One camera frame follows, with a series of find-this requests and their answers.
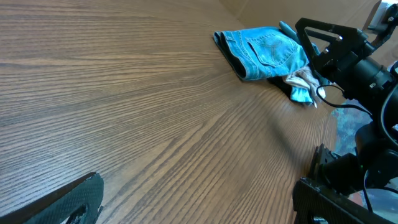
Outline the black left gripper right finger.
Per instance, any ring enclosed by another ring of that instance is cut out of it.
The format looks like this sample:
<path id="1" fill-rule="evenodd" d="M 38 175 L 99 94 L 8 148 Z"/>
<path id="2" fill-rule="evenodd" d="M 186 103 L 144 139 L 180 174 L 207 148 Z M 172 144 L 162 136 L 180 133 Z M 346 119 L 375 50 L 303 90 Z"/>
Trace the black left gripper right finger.
<path id="1" fill-rule="evenodd" d="M 302 177 L 293 189 L 295 223 L 388 224 L 392 223 L 364 207 L 334 193 L 318 182 Z"/>

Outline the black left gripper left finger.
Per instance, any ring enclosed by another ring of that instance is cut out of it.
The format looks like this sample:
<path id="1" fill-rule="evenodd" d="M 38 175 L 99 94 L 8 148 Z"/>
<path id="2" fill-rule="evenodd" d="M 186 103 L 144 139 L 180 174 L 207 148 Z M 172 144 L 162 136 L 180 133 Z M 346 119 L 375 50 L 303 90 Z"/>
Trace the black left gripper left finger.
<path id="1" fill-rule="evenodd" d="M 90 172 L 44 197 L 1 217 L 1 223 L 96 223 L 104 180 Z"/>

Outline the blue denim jeans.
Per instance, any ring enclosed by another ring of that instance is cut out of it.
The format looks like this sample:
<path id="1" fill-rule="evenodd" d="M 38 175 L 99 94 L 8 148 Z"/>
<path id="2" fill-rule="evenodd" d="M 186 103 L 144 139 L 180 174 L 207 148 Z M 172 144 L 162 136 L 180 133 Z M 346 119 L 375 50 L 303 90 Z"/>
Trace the blue denim jeans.
<path id="1" fill-rule="evenodd" d="M 213 34 L 215 44 L 242 81 L 283 77 L 308 65 L 306 54 L 276 27 L 258 27 Z"/>

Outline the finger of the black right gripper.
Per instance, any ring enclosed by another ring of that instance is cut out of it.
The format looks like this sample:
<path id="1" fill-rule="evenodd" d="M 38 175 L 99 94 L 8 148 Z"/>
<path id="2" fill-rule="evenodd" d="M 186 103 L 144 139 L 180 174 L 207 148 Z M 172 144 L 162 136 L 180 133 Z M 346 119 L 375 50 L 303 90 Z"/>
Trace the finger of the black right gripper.
<path id="1" fill-rule="evenodd" d="M 324 67 L 354 53 L 364 45 L 364 34 L 357 28 L 301 18 L 295 24 L 297 35 L 312 67 Z M 315 51 L 310 37 L 328 43 L 324 51 Z"/>

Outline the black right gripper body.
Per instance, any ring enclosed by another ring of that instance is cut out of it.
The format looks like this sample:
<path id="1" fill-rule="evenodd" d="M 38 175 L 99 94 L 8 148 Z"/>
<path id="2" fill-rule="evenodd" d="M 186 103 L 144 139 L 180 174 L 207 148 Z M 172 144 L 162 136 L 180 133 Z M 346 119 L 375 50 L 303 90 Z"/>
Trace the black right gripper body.
<path id="1" fill-rule="evenodd" d="M 371 55 L 387 40 L 377 36 L 372 42 L 364 34 L 361 50 L 349 53 L 343 59 L 324 67 L 314 67 L 321 76 L 340 86 L 349 99 L 361 103 L 381 103 L 391 92 L 395 76 L 371 58 Z"/>

